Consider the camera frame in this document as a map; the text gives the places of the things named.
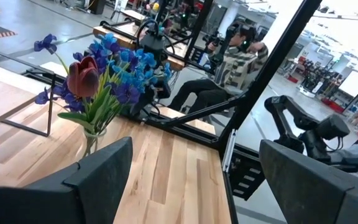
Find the black pants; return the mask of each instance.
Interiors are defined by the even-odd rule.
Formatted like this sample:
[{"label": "black pants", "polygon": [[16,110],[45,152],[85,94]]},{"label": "black pants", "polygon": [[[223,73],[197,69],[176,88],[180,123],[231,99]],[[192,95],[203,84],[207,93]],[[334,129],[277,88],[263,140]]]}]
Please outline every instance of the black pants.
[{"label": "black pants", "polygon": [[222,103],[229,98],[229,94],[216,86],[212,80],[192,80],[186,82],[180,87],[178,94],[173,98],[168,107],[173,110],[180,111],[190,93],[195,93],[197,95],[197,99],[193,106],[191,106],[189,113]]}]

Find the black robotic arm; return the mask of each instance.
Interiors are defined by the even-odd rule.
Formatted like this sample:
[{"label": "black robotic arm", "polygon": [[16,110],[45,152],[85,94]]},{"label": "black robotic arm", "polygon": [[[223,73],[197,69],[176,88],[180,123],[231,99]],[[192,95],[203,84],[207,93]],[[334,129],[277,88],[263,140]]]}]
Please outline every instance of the black robotic arm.
[{"label": "black robotic arm", "polygon": [[[274,142],[299,153],[303,153],[306,148],[308,157],[345,172],[358,171],[358,157],[338,149],[329,151],[324,142],[324,139],[334,138],[338,138],[338,142],[341,142],[342,138],[350,133],[346,123],[338,115],[332,114],[326,119],[318,121],[305,112],[292,98],[285,95],[266,99],[265,108],[272,114],[280,133],[279,139]],[[283,113],[284,110],[288,110],[292,114],[295,126],[305,132],[298,137],[292,133]]]}]

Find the man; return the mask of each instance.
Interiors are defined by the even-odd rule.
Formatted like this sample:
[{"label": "man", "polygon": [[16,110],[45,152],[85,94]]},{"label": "man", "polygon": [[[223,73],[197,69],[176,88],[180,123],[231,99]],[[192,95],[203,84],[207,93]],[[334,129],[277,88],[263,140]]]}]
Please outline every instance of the man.
[{"label": "man", "polygon": [[[258,70],[262,68],[268,57],[267,47],[261,42],[251,44],[247,50],[240,50],[248,33],[247,29],[240,28],[230,40],[221,65],[222,73],[215,78],[216,82],[210,79],[199,79],[184,83],[168,107],[180,111],[190,93],[195,93],[197,99],[189,110],[189,113],[192,113],[228,100],[235,95],[233,88],[245,90],[250,83],[250,81],[246,83],[246,80],[253,80],[256,77]],[[208,45],[208,48],[212,51],[216,50],[212,43]]]}]

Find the red tulip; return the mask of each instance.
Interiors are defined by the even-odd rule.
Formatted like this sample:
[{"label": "red tulip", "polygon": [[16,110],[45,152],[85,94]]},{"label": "red tulip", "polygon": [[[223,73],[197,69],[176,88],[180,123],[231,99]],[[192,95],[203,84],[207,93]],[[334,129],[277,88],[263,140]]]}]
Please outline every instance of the red tulip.
[{"label": "red tulip", "polygon": [[93,57],[74,62],[68,69],[67,87],[76,96],[93,96],[99,87],[98,66]]}]

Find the person's hand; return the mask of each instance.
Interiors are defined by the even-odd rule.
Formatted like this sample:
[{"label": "person's hand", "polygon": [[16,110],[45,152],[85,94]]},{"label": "person's hand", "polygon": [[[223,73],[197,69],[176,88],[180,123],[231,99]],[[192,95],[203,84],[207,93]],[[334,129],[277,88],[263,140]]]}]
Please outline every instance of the person's hand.
[{"label": "person's hand", "polygon": [[215,51],[216,50],[216,46],[213,43],[209,43],[208,44],[208,49]]},{"label": "person's hand", "polygon": [[248,47],[247,51],[256,53],[256,52],[262,50],[262,48],[264,48],[264,47],[265,47],[265,44],[264,44],[264,43],[262,43],[262,42],[255,42],[255,43],[252,43],[252,44]]}]

